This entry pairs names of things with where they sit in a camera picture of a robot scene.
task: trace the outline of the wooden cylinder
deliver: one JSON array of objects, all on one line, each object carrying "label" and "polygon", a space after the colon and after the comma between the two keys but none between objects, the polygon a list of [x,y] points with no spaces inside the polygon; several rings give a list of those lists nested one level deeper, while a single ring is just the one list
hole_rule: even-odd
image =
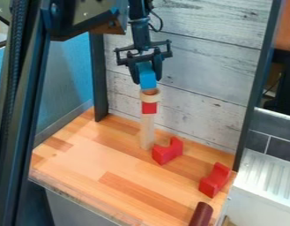
[{"label": "wooden cylinder", "polygon": [[[142,102],[157,102],[160,98],[160,90],[158,88],[141,91],[140,100]],[[144,150],[151,150],[154,146],[154,118],[155,114],[141,115],[140,125],[140,148]]]},{"label": "wooden cylinder", "polygon": [[209,226],[210,220],[212,219],[212,212],[213,209],[210,205],[205,202],[199,202],[189,226]]}]

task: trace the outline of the red cylinder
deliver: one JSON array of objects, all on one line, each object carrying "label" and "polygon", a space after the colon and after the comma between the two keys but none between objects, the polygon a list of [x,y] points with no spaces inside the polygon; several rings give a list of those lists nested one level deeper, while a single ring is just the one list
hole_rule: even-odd
[{"label": "red cylinder", "polygon": [[210,205],[205,202],[199,202],[189,226],[209,226],[210,220],[212,219],[212,212],[213,209]]}]

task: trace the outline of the red wooden block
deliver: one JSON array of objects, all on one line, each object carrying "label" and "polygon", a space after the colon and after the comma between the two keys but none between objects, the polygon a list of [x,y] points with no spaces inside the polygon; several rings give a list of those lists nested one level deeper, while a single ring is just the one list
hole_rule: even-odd
[{"label": "red wooden block", "polygon": [[143,114],[156,114],[157,102],[142,102]]},{"label": "red wooden block", "polygon": [[163,165],[175,157],[182,155],[183,151],[183,143],[178,138],[171,138],[170,147],[162,147],[159,145],[155,145],[152,150],[152,158]]},{"label": "red wooden block", "polygon": [[203,177],[200,180],[199,191],[206,194],[208,197],[213,198],[228,182],[231,170],[216,162],[213,166],[210,176]]}]

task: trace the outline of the cable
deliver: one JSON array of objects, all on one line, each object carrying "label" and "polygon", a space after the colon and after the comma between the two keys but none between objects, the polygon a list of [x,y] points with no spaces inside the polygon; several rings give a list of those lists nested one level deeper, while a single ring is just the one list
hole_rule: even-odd
[{"label": "cable", "polygon": [[149,27],[150,27],[154,32],[158,33],[158,32],[160,32],[160,31],[162,31],[162,28],[163,28],[163,20],[162,20],[162,18],[161,18],[159,15],[157,15],[154,11],[151,11],[151,14],[152,14],[153,16],[155,16],[155,17],[160,21],[160,28],[159,28],[159,29],[156,29],[155,26],[153,26],[153,25],[150,24],[150,23],[149,23]]},{"label": "cable", "polygon": [[11,119],[16,99],[16,93],[19,86],[19,76],[21,70],[21,47],[26,22],[28,0],[13,0],[11,15],[11,35],[9,48],[9,67],[6,84],[6,97],[4,102],[3,118],[0,129],[0,164],[3,164],[4,155],[7,148],[9,133],[11,129]]},{"label": "cable", "polygon": [[280,82],[280,80],[282,79],[282,76],[281,77],[279,77],[279,79],[270,87],[270,88],[268,88],[264,93],[263,93],[263,95],[266,95],[269,91],[271,91],[279,82]]}]

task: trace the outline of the blue wall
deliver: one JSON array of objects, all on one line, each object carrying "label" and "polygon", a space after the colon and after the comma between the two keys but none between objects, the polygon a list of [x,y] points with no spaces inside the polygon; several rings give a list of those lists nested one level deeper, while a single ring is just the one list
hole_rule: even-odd
[{"label": "blue wall", "polygon": [[[4,50],[0,49],[0,70]],[[37,132],[92,99],[91,59],[88,34],[52,41],[41,99]]]}]

